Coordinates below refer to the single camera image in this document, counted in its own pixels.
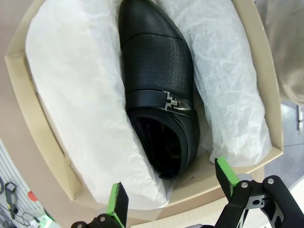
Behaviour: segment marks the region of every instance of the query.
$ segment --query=metal bolt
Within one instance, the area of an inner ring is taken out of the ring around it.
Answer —
[[[267,182],[268,182],[268,184],[273,184],[275,181],[274,181],[274,179],[269,178]]]
[[[242,188],[247,188],[248,187],[248,184],[246,182],[242,183],[241,185]]]

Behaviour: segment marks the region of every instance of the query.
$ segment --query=black leather shoe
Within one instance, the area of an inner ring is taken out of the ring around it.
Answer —
[[[174,179],[195,158],[200,138],[188,45],[149,0],[123,0],[119,36],[127,114],[151,165]]]

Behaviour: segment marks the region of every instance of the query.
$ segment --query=beige fabric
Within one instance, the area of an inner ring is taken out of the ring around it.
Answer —
[[[304,0],[258,0],[282,100],[304,105]]]

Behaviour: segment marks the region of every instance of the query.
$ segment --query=green object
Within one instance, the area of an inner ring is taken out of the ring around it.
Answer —
[[[238,176],[233,172],[232,168],[229,166],[228,162],[224,157],[218,158],[218,165],[223,170],[224,175],[227,177],[230,183],[230,193],[232,195],[233,188],[240,182]]]
[[[124,228],[124,225],[122,224],[122,222],[120,221],[120,219],[118,218],[118,216],[115,212],[115,206],[116,206],[117,196],[118,196],[118,192],[119,192],[119,184],[121,184],[121,183],[115,183],[112,186],[112,190],[111,190],[110,199],[109,199],[109,202],[108,202],[108,207],[106,209],[106,213],[109,216],[114,217],[115,220],[118,222],[118,224],[121,226],[121,228]]]

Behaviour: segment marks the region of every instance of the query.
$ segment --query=floor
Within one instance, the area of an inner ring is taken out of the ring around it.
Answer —
[[[284,155],[265,166],[265,175],[279,176],[291,187],[304,176],[304,130],[299,132],[297,107],[292,102],[283,102],[282,121],[284,131]]]

